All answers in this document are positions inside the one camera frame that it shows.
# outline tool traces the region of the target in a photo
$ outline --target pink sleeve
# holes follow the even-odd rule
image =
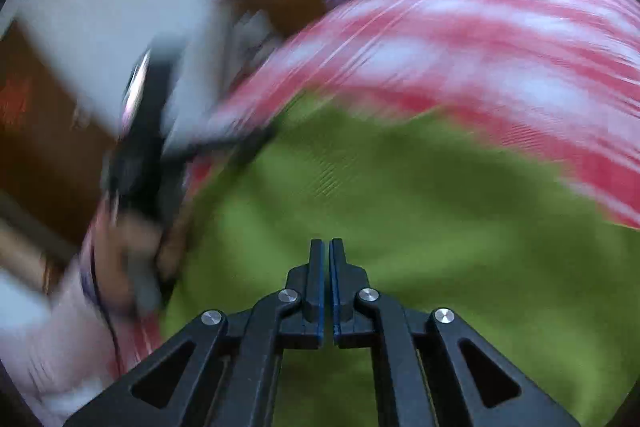
[[[112,321],[128,359],[135,326],[115,317]],[[113,341],[98,310],[82,293],[78,264],[68,270],[46,322],[0,332],[0,360],[18,390],[32,396],[66,393],[88,377],[107,376],[114,360]]]

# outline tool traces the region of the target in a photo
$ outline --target black cord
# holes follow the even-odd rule
[[[107,324],[107,328],[111,333],[111,340],[113,341],[113,351],[116,357],[116,365],[118,368],[118,377],[121,377],[124,374],[124,367],[122,363],[122,354],[120,352],[120,344],[118,343],[118,338],[116,336],[116,330],[113,328],[113,323],[111,322],[111,317],[109,316],[109,312],[107,311],[104,302],[102,301],[102,297],[100,296],[100,289],[98,288],[98,280],[95,276],[95,249],[92,247],[91,249],[91,279],[94,284],[94,293],[95,293],[95,302],[98,304],[98,309],[100,310],[100,315],[104,319],[104,322]]]

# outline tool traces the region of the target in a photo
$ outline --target green fabric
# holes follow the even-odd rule
[[[251,307],[311,238],[341,237],[375,288],[454,309],[582,425],[610,419],[640,374],[635,230],[606,223],[555,167],[487,149],[437,112],[388,123],[305,96],[279,118],[248,168],[199,195],[166,335],[205,309]],[[366,350],[286,352],[275,426],[376,425],[375,411]]]

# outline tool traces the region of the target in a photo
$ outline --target pink and white fabric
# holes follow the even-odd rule
[[[634,0],[355,0],[290,40],[215,120],[274,115],[303,87],[408,114],[435,105],[494,143],[562,160],[640,226]]]

